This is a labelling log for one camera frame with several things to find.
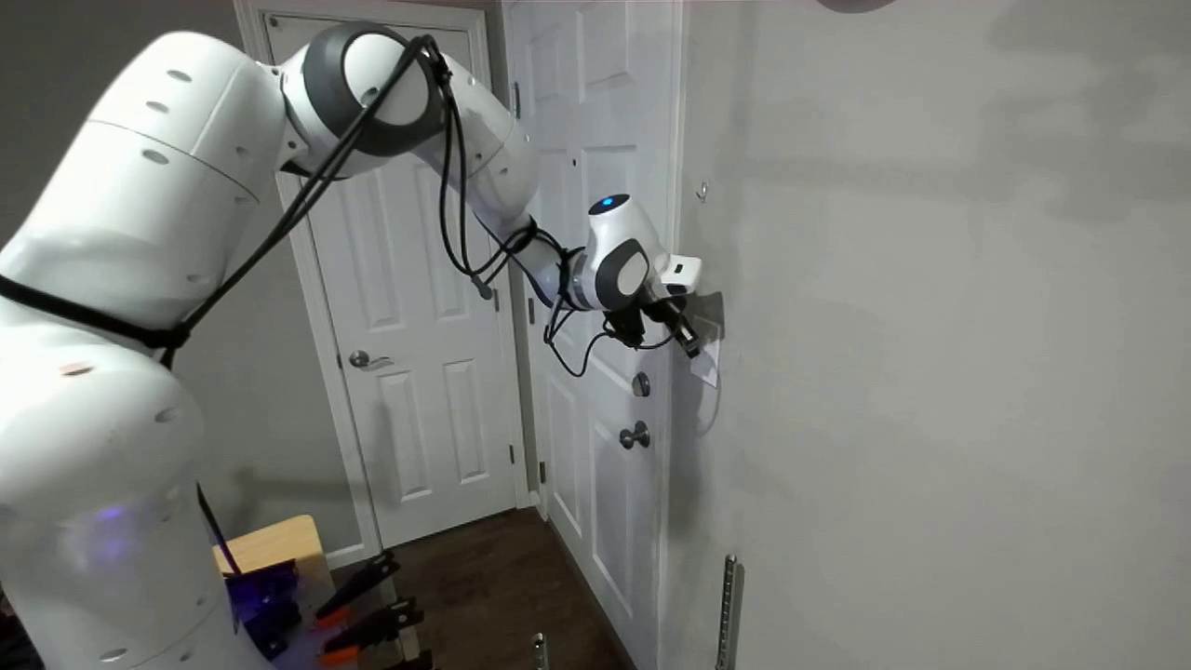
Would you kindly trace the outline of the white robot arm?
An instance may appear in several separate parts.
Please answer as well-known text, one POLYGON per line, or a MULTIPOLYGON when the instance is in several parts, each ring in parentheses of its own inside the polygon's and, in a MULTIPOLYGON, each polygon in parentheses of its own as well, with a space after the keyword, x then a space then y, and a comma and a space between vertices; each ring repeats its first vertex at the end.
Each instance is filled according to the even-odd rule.
POLYGON ((444 216, 495 242, 552 310, 642 348, 699 344, 695 266, 606 194, 590 238, 533 216, 513 112, 430 36, 319 31, 282 63, 176 31, 105 89, 0 251, 0 571, 45 670, 270 670, 216 571, 203 408, 176 377, 196 319, 317 204, 395 156, 441 171, 444 216))

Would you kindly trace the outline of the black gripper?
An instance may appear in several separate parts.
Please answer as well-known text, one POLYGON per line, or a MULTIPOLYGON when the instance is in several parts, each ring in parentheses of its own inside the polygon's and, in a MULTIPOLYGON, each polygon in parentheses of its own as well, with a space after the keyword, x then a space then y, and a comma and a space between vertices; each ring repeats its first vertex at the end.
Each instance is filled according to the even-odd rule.
POLYGON ((667 298, 678 305, 669 334, 684 351, 684 356, 695 356, 703 344, 725 334, 725 300, 719 292, 703 288, 699 256, 669 252, 660 268, 660 278, 667 288, 667 298))

